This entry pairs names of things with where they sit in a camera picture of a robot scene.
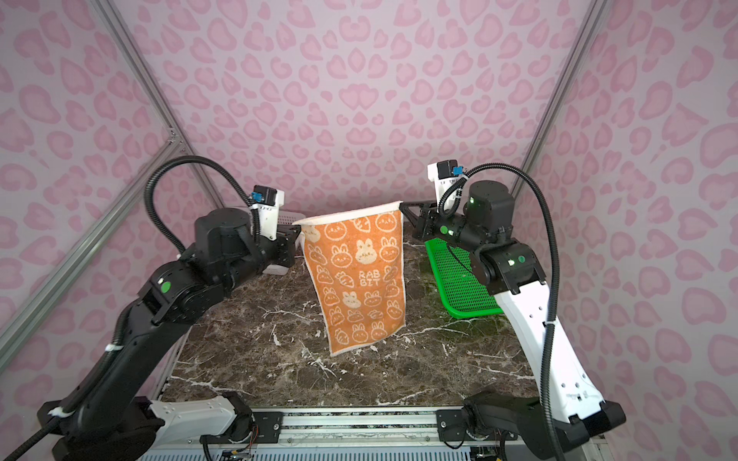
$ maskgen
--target green plastic basket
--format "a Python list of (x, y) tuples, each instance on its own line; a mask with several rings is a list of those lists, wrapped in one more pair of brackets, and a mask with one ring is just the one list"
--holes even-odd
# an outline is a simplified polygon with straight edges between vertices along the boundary
[(430, 266), (438, 284), (438, 292), (444, 307), (455, 319), (469, 319), (502, 313), (503, 310), (489, 296), (487, 289), (449, 253), (453, 251), (465, 267), (469, 267), (469, 253), (463, 249), (446, 246), (435, 238), (425, 243)]

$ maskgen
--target pink leopard print wallpaper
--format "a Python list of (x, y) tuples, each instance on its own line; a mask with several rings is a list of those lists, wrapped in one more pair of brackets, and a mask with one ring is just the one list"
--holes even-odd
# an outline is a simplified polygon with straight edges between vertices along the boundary
[[(187, 167), (175, 168), (162, 178), (155, 203), (162, 220), (185, 245), (194, 239), (194, 220), (211, 210)], [(38, 430), (35, 413), (44, 401), (66, 397), (87, 374), (110, 342), (118, 313), (137, 297), (146, 277), (176, 253), (149, 221), (143, 204), (136, 205), (0, 376), (0, 457)], [(139, 395), (153, 397), (162, 365)], [(56, 439), (42, 440), (26, 459), (52, 460), (50, 450)]]
[(588, 4), (116, 2), (199, 153), (307, 215), (431, 198), (440, 159), (520, 164)]
[(166, 139), (84, 0), (0, 6), (0, 331)]
[[(738, 3), (618, 0), (534, 178), (615, 458), (738, 459)], [(548, 261), (526, 192), (516, 236)]]

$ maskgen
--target white cable tie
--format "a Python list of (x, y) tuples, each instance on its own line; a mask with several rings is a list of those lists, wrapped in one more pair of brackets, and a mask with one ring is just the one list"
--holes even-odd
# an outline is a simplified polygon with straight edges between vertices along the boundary
[(54, 409), (49, 410), (49, 415), (56, 416), (56, 417), (70, 417), (74, 414), (74, 412), (65, 413), (64, 409), (60, 406), (57, 406)]

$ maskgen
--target towel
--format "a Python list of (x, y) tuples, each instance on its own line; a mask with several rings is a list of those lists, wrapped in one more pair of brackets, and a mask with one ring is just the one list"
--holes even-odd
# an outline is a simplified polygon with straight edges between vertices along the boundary
[(405, 326), (401, 202), (296, 221), (331, 355)]

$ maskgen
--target marble tabletop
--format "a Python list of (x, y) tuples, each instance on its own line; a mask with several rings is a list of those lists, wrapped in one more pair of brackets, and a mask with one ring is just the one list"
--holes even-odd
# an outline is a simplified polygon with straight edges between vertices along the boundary
[(371, 347), (328, 353), (303, 258), (264, 275), (193, 326), (162, 400), (240, 392), (250, 406), (459, 405), (483, 389), (537, 395), (531, 368), (502, 316), (453, 319), (423, 243), (405, 235), (407, 326)]

